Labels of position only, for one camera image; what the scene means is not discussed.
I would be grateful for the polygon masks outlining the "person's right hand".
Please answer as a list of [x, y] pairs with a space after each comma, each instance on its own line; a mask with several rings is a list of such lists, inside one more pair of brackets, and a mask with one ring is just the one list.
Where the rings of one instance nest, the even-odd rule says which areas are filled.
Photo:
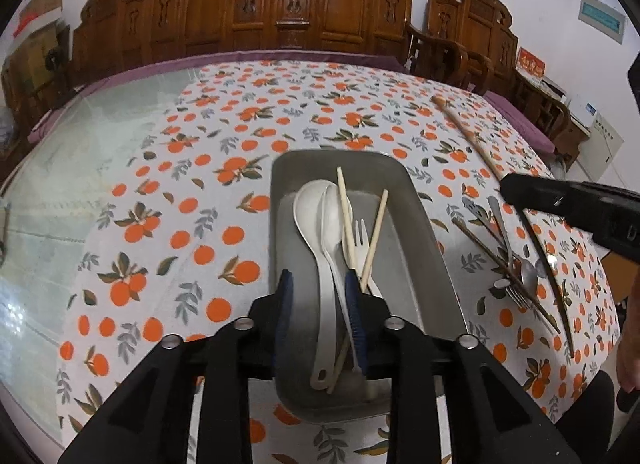
[[620, 388], [632, 392], [640, 385], [640, 282], [636, 275], [628, 302], [622, 337], [617, 346], [616, 374]]

